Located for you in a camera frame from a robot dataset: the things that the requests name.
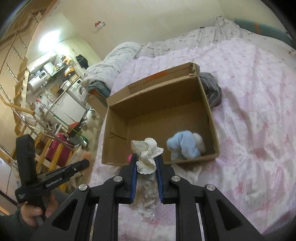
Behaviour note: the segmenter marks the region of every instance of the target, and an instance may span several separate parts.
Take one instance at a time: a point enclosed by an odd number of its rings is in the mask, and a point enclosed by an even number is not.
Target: orange stripe
[[[259,28],[258,23],[254,22],[254,27],[255,27],[255,29],[256,29],[256,31],[257,31],[257,34],[260,34],[260,35],[261,35],[261,30],[260,30],[260,28]]]

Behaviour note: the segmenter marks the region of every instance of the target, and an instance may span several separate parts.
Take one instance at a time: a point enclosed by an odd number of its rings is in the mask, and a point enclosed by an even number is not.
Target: human hand
[[[45,216],[48,218],[57,208],[59,204],[57,200],[51,195],[49,197],[49,204],[45,212]],[[20,209],[23,220],[32,227],[37,227],[38,223],[35,217],[38,217],[42,214],[42,209],[40,207],[35,207],[25,203]]]

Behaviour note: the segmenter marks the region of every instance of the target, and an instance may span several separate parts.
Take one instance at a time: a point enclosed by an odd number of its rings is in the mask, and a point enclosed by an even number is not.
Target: cardboard box
[[[212,160],[219,155],[211,110],[198,77],[199,66],[183,64],[139,80],[107,99],[102,163],[127,165],[131,140],[152,137],[164,148],[165,164]],[[170,160],[166,141],[178,131],[199,133],[206,153],[192,160]]]

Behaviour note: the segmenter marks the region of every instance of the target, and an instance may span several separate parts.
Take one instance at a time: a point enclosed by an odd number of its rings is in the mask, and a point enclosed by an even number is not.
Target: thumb
[[[23,220],[32,227],[37,227],[37,221],[35,217],[40,216],[42,214],[42,209],[40,207],[34,207],[32,205],[29,205],[28,203],[25,203],[20,213],[22,215]]]

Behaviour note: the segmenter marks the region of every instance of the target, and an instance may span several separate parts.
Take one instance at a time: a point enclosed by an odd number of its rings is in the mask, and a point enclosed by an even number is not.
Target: finger
[[[91,153],[88,151],[84,151],[81,155],[80,160],[84,160],[84,159],[91,161]]]
[[[45,212],[45,216],[48,218],[57,208],[59,207],[59,204],[57,200],[54,198],[54,196],[49,197],[49,204]]]
[[[34,207],[25,203],[21,210],[21,215],[23,220],[32,227],[37,227],[37,221],[35,217],[40,216],[42,214],[42,209],[40,207]]]

